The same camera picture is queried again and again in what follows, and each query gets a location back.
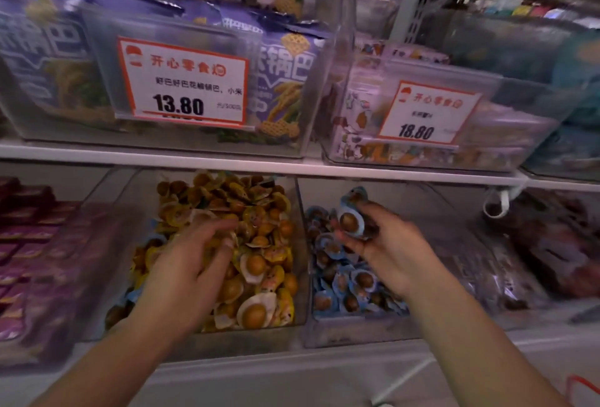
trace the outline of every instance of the person's right hand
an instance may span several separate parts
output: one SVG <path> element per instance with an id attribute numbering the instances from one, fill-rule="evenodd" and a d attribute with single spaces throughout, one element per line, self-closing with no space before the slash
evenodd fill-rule
<path id="1" fill-rule="evenodd" d="M 379 234 L 368 241 L 361 241 L 336 226 L 335 235 L 342 244 L 362 256 L 394 293 L 407 298 L 415 282 L 429 272 L 443 269 L 416 225 L 403 221 L 377 203 L 359 203 L 357 207 L 375 221 Z"/>

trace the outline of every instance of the red border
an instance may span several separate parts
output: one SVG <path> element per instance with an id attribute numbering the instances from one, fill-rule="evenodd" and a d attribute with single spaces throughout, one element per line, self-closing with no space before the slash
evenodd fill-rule
<path id="1" fill-rule="evenodd" d="M 416 142 L 416 143 L 429 143 L 431 145 L 445 145 L 445 146 L 455 145 L 456 137 L 458 137 L 458 135 L 460 134 L 460 131 L 465 126 L 465 124 L 467 124 L 467 121 L 469 121 L 469 118 L 471 117 L 471 115 L 473 115 L 473 113 L 475 112 L 475 110 L 477 108 L 477 105 L 479 105 L 479 102 L 483 98 L 483 94 L 482 94 L 480 96 L 480 98 L 476 101 L 476 103 L 473 106 L 473 108 L 471 109 L 471 111 L 469 112 L 469 115 L 467 115 L 467 117 L 464 118 L 463 123 L 461 124 L 460 128 L 458 128 L 458 131 L 456 132 L 456 135 L 454 135 L 454 138 L 450 142 L 429 142 L 428 140 L 416 140 L 415 138 L 390 137 L 390 136 L 386 136 L 386 135 L 381 135 L 381 131 L 383 130 L 383 128 L 385 126 L 385 123 L 388 120 L 389 114 L 392 112 L 392 108 L 394 108 L 394 104 L 396 102 L 396 99 L 398 98 L 398 93 L 400 92 L 400 88 L 402 87 L 403 84 L 405 84 L 405 85 L 413 85 L 413 86 L 424 86 L 425 88 L 431 88 L 431 89 L 441 89 L 442 91 L 458 92 L 458 93 L 461 93 L 461 94 L 466 94 L 466 95 L 471 95 L 471 96 L 480 94 L 479 92 L 466 92 L 466 91 L 461 91 L 461 90 L 458 90 L 458 89 L 443 88 L 441 86 L 424 85 L 423 83 L 405 82 L 404 80 L 401 80 L 400 81 L 400 85 L 398 85 L 398 90 L 396 91 L 396 94 L 394 95 L 394 100 L 392 101 L 392 106 L 387 111 L 387 114 L 385 115 L 385 118 L 383 119 L 383 124 L 381 124 L 381 129 L 379 130 L 379 134 L 377 134 L 378 138 L 383 138 L 385 140 L 401 140 L 403 142 L 407 141 L 407 142 Z"/>
<path id="2" fill-rule="evenodd" d="M 131 107 L 131 113 L 133 116 L 135 116 L 136 118 L 142 118 L 139 115 L 136 115 L 136 102 L 135 99 L 133 98 L 133 91 L 131 90 L 131 83 L 129 82 L 129 75 L 127 74 L 127 66 L 125 65 L 125 58 L 123 56 L 123 48 L 122 48 L 122 42 L 131 42 L 131 43 L 138 43 L 138 44 L 142 44 L 142 45 L 152 45 L 155 47 L 164 47 L 164 48 L 172 48 L 174 50 L 181 50 L 183 52 L 191 52 L 191 53 L 199 53 L 199 54 L 209 54 L 211 56 L 217 56 L 220 58 L 228 58 L 228 59 L 237 59 L 238 61 L 244 61 L 245 63 L 245 68 L 244 68 L 244 102 L 242 103 L 242 121 L 231 121 L 230 119 L 215 119 L 215 118 L 199 118 L 199 117 L 193 117 L 193 116 L 186 116 L 186 118 L 193 118 L 193 119 L 198 119 L 200 121 L 221 121 L 224 123 L 229 122 L 229 124 L 226 127 L 231 127 L 232 125 L 234 126 L 244 126 L 246 125 L 246 117 L 247 117 L 247 108 L 248 108 L 248 72 L 249 72 L 249 61 L 247 58 L 240 58 L 239 56 L 232 56 L 231 54 L 221 54 L 221 53 L 214 53 L 214 52 L 206 52 L 204 50 L 194 50 L 193 48 L 185 48 L 185 47 L 178 47 L 176 45 L 168 45 L 168 44 L 161 44 L 158 42 L 150 42 L 150 41 L 146 41 L 146 40 L 138 40 L 138 39 L 131 39 L 128 37 L 121 37 L 121 36 L 117 36 L 117 50 L 119 52 L 119 63 L 121 63 L 121 69 L 123 70 L 123 76 L 125 79 L 125 88 L 127 90 L 127 97 L 129 99 L 129 106 Z M 144 113 L 151 113 L 151 114 L 155 114 L 155 115 L 164 115 L 167 114 L 169 115 L 169 113 L 160 113 L 160 112 L 144 112 Z M 158 118 L 143 118 L 143 119 L 152 119 L 153 121 L 155 121 Z M 210 124 L 211 126 L 220 126 L 220 124 Z"/>
<path id="3" fill-rule="evenodd" d="M 571 402 L 571 391 L 573 390 L 573 385 L 575 383 L 581 383 L 582 385 L 585 385 L 586 387 L 590 388 L 596 394 L 600 395 L 600 388 L 596 387 L 596 385 L 593 385 L 589 380 L 585 380 L 583 377 L 579 377 L 579 375 L 569 375 L 566 378 L 565 391 L 565 397 L 568 402 Z"/>

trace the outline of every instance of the black number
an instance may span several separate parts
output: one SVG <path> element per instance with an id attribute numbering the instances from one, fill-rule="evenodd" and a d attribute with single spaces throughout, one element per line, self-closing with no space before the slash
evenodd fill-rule
<path id="1" fill-rule="evenodd" d="M 164 100 L 164 109 L 169 113 L 173 113 L 175 111 L 175 101 L 171 96 L 165 94 L 162 96 L 162 100 Z"/>
<path id="2" fill-rule="evenodd" d="M 202 116 L 204 113 L 204 102 L 200 99 L 194 99 L 192 105 L 194 107 L 194 114 Z"/>
<path id="3" fill-rule="evenodd" d="M 181 102 L 181 111 L 182 113 L 185 113 L 186 115 L 189 115 L 191 113 L 191 100 L 189 97 L 182 97 L 181 99 L 179 99 L 179 102 Z"/>
<path id="4" fill-rule="evenodd" d="M 433 131 L 434 131 L 434 130 L 435 130 L 435 129 L 433 129 L 432 127 L 430 127 L 429 129 L 427 129 L 427 130 L 425 131 L 425 134 L 424 134 L 424 136 L 423 136 L 423 140 L 429 140 L 429 139 L 431 138 L 431 136 L 433 135 Z"/>
<path id="5" fill-rule="evenodd" d="M 156 100 L 156 105 L 157 105 L 157 107 L 158 107 L 158 111 L 159 111 L 159 112 L 162 112 L 162 110 L 163 110 L 163 109 L 162 109 L 162 105 L 163 105 L 163 103 L 162 103 L 162 100 L 163 100 L 163 99 L 161 98 L 160 94 L 156 94 L 156 95 L 152 96 L 152 98 L 153 98 L 154 100 Z"/>
<path id="6" fill-rule="evenodd" d="M 415 125 L 414 124 L 410 124 L 409 127 L 407 127 L 406 130 L 405 130 L 405 132 L 404 132 L 404 137 L 406 137 L 406 138 L 412 138 L 413 130 L 415 130 Z"/>
<path id="7" fill-rule="evenodd" d="M 423 134 L 425 133 L 426 130 L 427 130 L 427 128 L 425 126 L 419 127 L 416 131 L 415 138 L 423 138 Z"/>

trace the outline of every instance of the price label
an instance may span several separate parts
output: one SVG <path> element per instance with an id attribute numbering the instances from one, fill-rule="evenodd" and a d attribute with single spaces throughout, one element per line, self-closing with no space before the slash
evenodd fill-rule
<path id="1" fill-rule="evenodd" d="M 380 138 L 452 145 L 481 93 L 400 82 Z"/>
<path id="2" fill-rule="evenodd" d="M 119 38 L 119 54 L 135 118 L 245 124 L 247 59 L 126 38 Z"/>

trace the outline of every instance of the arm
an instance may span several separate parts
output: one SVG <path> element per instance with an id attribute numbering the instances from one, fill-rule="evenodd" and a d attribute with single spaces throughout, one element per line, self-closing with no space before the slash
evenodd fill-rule
<path id="1" fill-rule="evenodd" d="M 192 223 L 157 260 L 131 315 L 31 407 L 129 404 L 176 343 L 192 333 L 212 310 L 231 261 L 233 243 L 223 239 L 204 272 L 202 248 L 216 231 L 236 225 L 234 220 Z"/>
<path id="2" fill-rule="evenodd" d="M 380 233 L 367 243 L 339 230 L 403 297 L 462 407 L 567 407 L 477 301 L 450 274 L 420 231 L 374 203 L 360 205 Z"/>

